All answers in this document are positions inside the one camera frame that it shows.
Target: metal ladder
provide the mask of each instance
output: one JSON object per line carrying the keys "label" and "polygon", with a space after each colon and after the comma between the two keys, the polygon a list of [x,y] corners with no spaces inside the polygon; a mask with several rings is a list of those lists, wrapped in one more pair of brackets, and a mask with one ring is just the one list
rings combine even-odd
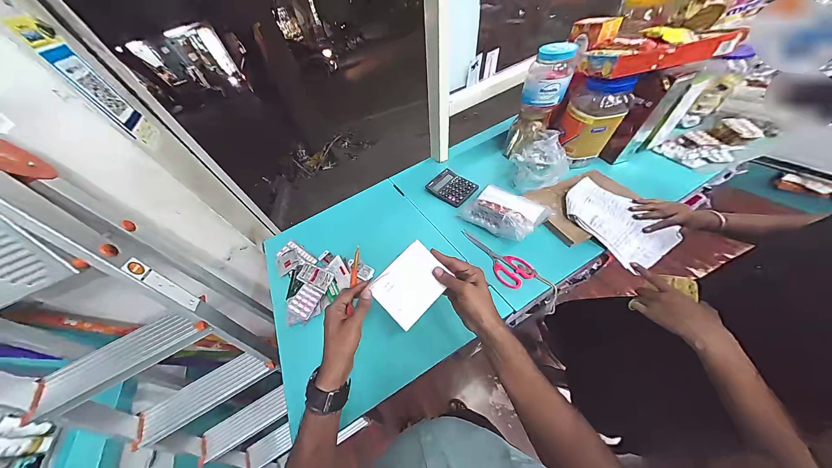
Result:
{"label": "metal ladder", "polygon": [[[0,172],[0,306],[25,299],[61,281],[78,281],[98,270],[121,280],[166,307],[166,315],[100,348],[92,349],[48,331],[0,321],[0,342],[72,361],[40,377],[0,371],[0,406],[16,408],[25,422],[50,420],[152,448],[189,453],[200,465],[274,466],[291,448],[288,423],[247,451],[235,450],[287,414],[283,386],[268,392],[204,433],[180,429],[245,388],[280,370],[275,346],[187,291],[201,285],[272,320],[271,311],[236,290],[176,249],[150,246],[122,227],[106,206],[60,180],[24,185]],[[138,415],[114,410],[89,398],[137,376],[170,383],[153,366],[208,335],[243,353],[182,386],[171,397]],[[362,418],[339,433],[339,442],[367,425]]]}

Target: calculator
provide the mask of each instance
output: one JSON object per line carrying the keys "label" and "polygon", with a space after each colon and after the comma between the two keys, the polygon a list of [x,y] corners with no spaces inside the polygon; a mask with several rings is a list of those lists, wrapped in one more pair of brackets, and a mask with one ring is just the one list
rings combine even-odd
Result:
{"label": "calculator", "polygon": [[479,185],[458,176],[450,169],[440,172],[424,187],[439,200],[457,208],[479,189]]}

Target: red scissors handle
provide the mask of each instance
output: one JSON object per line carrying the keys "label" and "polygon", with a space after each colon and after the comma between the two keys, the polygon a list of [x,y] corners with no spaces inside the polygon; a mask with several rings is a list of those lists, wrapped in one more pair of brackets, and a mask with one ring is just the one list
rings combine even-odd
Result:
{"label": "red scissors handle", "polygon": [[514,271],[509,270],[499,261],[494,262],[494,276],[496,276],[497,280],[500,281],[505,287],[520,289],[520,286],[522,286],[522,280],[514,274]]}
{"label": "red scissors handle", "polygon": [[522,258],[513,255],[506,255],[503,257],[503,261],[511,265],[514,268],[514,272],[520,275],[521,278],[525,280],[531,280],[534,278],[534,268],[532,268],[532,266]]}

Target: plastic bag of medicine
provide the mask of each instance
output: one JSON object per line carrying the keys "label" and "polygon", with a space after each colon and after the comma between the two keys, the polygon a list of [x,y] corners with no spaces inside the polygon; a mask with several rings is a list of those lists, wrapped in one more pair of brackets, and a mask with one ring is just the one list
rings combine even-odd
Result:
{"label": "plastic bag of medicine", "polygon": [[520,192],[553,186],[569,171],[567,154],[557,140],[559,137],[557,130],[539,132],[532,144],[511,155],[509,161],[514,163],[512,182]]}
{"label": "plastic bag of medicine", "polygon": [[495,236],[522,241],[551,214],[544,205],[489,185],[463,205],[459,217]]}

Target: turquoise counter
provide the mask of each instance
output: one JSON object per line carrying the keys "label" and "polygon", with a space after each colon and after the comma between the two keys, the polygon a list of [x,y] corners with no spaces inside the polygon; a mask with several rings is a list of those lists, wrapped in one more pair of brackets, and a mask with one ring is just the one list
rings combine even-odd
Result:
{"label": "turquoise counter", "polygon": [[[458,209],[441,202],[424,189],[425,183],[445,167],[450,167],[460,176],[476,182],[481,189],[493,184],[519,195],[510,182],[512,163],[502,155],[506,131],[512,120],[499,123],[473,137],[471,142],[457,145],[446,164],[429,159],[396,174],[390,180],[445,235],[465,260],[486,272],[488,283],[500,296],[515,311],[520,311],[543,294],[546,286],[540,281],[525,281],[520,289],[505,287],[494,276],[488,255],[463,236],[463,229],[469,230],[500,255],[525,259],[541,276],[556,284],[602,253],[603,248],[594,241],[569,247],[543,227],[536,229],[522,242],[495,237],[481,227],[464,222],[457,216]],[[589,167],[571,170],[566,177],[590,169],[597,169],[642,197],[663,200],[679,200],[699,189],[716,174],[694,172],[654,152],[640,152],[630,161],[612,166],[596,160]]]}
{"label": "turquoise counter", "polygon": [[[321,315],[305,325],[286,325],[285,298],[289,279],[288,276],[277,277],[275,264],[277,251],[286,242],[295,241],[313,255],[329,250],[346,257],[352,256],[358,245],[362,259],[381,272],[410,243],[419,239],[427,248],[459,256],[485,270],[495,304],[503,317],[524,309],[545,293],[546,287],[534,280],[525,281],[517,290],[503,286],[493,276],[488,256],[462,235],[462,229],[468,229],[501,255],[524,258],[554,283],[567,278],[603,252],[594,241],[568,247],[543,227],[522,242],[497,238],[463,222],[457,217],[457,208],[425,191],[424,185],[428,181],[445,167],[450,167],[481,188],[493,184],[514,192],[509,181],[511,163],[501,153],[511,121],[459,143],[451,149],[446,164],[432,159],[420,162],[265,242],[293,436],[297,434],[304,412],[307,380],[320,365],[323,355],[324,318]],[[652,152],[643,152],[629,162],[614,166],[595,162],[590,167],[570,171],[568,177],[589,169],[597,169],[643,197],[666,200],[683,198],[716,174],[694,172]],[[353,383],[349,402],[341,415],[341,427],[393,395],[472,338],[444,296],[407,332],[374,303],[364,323],[361,345],[355,356]]]}
{"label": "turquoise counter", "polygon": [[[324,250],[350,257],[361,247],[361,259],[380,273],[413,241],[451,256],[460,254],[389,180],[281,232],[265,242],[271,297],[275,304],[280,364],[292,435],[297,434],[305,409],[306,383],[320,365],[324,351],[324,316],[305,325],[287,326],[286,290],[289,277],[277,276],[275,256],[288,241],[303,245],[313,255]],[[500,314],[512,308],[492,293]],[[473,339],[441,296],[409,330],[404,331],[374,302],[364,321],[361,344],[355,355],[349,401],[341,413],[341,427],[393,395]]]}

